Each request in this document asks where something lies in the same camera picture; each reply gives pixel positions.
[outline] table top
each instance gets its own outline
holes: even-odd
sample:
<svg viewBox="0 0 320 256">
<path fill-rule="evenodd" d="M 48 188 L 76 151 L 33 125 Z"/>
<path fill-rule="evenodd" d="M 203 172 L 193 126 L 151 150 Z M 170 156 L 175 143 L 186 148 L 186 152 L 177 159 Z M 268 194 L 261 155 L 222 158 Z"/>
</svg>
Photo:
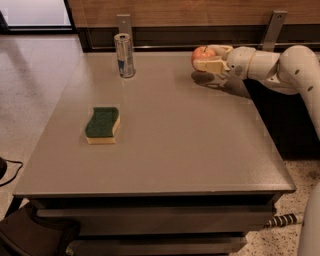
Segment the table top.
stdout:
<svg viewBox="0 0 320 256">
<path fill-rule="evenodd" d="M 196 84 L 190 55 L 135 53 L 137 72 L 125 79 L 115 53 L 84 54 L 14 195 L 293 192 L 253 102 Z M 86 141 L 84 129 L 99 106 L 120 111 L 116 144 Z"/>
</svg>

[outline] gray table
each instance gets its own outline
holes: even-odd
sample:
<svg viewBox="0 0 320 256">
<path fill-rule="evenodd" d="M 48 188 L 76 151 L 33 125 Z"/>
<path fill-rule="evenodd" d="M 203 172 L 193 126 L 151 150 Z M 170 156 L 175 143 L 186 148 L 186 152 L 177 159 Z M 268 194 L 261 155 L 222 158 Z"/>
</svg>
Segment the gray table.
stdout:
<svg viewBox="0 0 320 256">
<path fill-rule="evenodd" d="M 253 102 L 235 95 L 243 84 L 196 84 L 203 74 L 190 54 L 136 53 L 130 79 L 119 77 L 114 53 L 84 55 L 14 196 L 39 216 L 80 221 L 82 236 L 103 236 L 101 248 L 93 242 L 103 253 L 240 249 L 295 185 Z M 115 145 L 86 142 L 96 106 L 120 111 Z M 76 244 L 79 255 L 88 244 Z"/>
</svg>

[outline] green sponge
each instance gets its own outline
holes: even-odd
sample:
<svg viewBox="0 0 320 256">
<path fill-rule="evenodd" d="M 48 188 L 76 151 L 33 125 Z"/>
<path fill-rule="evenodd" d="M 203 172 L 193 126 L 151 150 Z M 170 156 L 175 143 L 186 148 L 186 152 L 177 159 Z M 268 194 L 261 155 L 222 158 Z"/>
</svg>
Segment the green sponge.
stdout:
<svg viewBox="0 0 320 256">
<path fill-rule="evenodd" d="M 114 144 L 120 124 L 119 110 L 115 107 L 95 107 L 85 133 L 89 144 Z"/>
</svg>

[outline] floor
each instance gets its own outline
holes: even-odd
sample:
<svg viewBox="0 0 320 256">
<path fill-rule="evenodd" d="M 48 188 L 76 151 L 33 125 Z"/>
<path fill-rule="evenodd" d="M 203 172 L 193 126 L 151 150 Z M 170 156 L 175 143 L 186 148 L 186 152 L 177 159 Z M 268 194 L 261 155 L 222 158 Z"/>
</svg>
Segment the floor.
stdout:
<svg viewBox="0 0 320 256">
<path fill-rule="evenodd" d="M 0 156 L 28 162 L 81 55 L 76 35 L 0 36 Z M 320 160 L 285 161 L 297 186 L 276 204 L 278 214 L 303 215 L 308 196 L 320 181 Z M 10 164 L 1 182 L 16 166 Z M 0 187 L 0 219 L 19 177 Z M 297 255 L 301 224 L 247 235 L 248 244 L 232 256 Z"/>
</svg>

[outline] can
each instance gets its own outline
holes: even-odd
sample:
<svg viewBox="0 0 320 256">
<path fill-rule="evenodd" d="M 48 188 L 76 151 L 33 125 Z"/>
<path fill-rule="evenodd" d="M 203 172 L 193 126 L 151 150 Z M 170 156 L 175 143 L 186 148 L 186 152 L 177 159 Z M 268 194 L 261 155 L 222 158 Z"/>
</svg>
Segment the can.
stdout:
<svg viewBox="0 0 320 256">
<path fill-rule="evenodd" d="M 135 74 L 135 69 L 130 35 L 126 33 L 115 35 L 114 44 L 116 46 L 120 76 L 125 78 L 132 77 Z"/>
</svg>

